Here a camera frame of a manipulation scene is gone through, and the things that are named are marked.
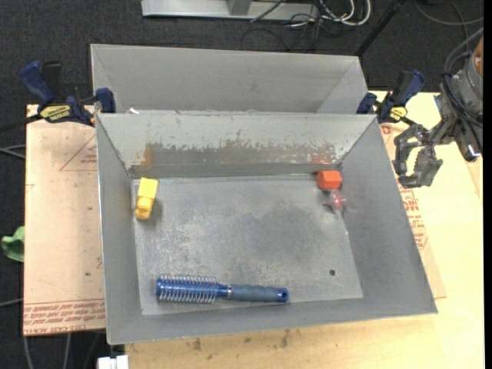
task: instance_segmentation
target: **blue clamp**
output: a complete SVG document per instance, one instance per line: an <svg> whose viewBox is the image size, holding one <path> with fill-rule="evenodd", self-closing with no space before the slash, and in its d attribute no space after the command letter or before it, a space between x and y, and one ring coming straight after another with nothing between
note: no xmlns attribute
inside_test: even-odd
<svg viewBox="0 0 492 369"><path fill-rule="evenodd" d="M73 121L83 125L94 125L94 115L87 111L74 96L68 96L65 103L55 104L55 95L44 80L41 71L41 63L32 61L21 71L21 81L24 86L41 99L38 105L38 115L51 123ZM101 111L115 113L115 99L108 88L100 88L96 91L92 101L101 103Z"/></svg>
<svg viewBox="0 0 492 369"><path fill-rule="evenodd" d="M357 113L366 115L376 106L379 123L411 122L406 118L406 105L412 97L422 90L424 83L424 76L419 71L402 71L397 86L386 94L382 102L377 101L376 95L373 93L367 93L359 104Z"/></svg>

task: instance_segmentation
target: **green object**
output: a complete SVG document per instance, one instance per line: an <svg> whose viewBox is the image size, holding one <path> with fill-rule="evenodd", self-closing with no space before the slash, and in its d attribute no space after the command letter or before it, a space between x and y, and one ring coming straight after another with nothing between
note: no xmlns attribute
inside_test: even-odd
<svg viewBox="0 0 492 369"><path fill-rule="evenodd" d="M11 237L2 238L2 249L11 260L24 262L24 236L25 228L21 226Z"/></svg>

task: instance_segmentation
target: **yellow clamp label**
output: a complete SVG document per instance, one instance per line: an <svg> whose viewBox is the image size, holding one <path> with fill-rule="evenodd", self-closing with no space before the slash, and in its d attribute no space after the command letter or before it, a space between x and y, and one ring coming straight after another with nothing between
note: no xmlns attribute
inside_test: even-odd
<svg viewBox="0 0 492 369"><path fill-rule="evenodd" d="M40 112L40 115L50 121L56 121L70 116L70 109L70 105L49 105Z"/></svg>
<svg viewBox="0 0 492 369"><path fill-rule="evenodd" d="M406 114L407 114L407 109L405 107L393 107L390 110L390 116L396 121L399 121Z"/></svg>

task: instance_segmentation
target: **orange block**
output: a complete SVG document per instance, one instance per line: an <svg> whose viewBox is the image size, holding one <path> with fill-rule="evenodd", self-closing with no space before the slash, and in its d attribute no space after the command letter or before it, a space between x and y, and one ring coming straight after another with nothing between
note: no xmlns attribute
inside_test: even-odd
<svg viewBox="0 0 492 369"><path fill-rule="evenodd" d="M339 171L319 171L317 173L316 182L319 188L340 188L341 174Z"/></svg>

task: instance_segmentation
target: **yellow block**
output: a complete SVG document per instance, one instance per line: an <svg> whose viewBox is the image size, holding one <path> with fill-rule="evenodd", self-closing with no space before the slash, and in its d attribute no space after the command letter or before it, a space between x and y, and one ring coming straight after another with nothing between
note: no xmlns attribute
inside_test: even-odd
<svg viewBox="0 0 492 369"><path fill-rule="evenodd" d="M155 193L157 192L158 180L142 178L138 188L135 216L140 220L147 220L154 206Z"/></svg>

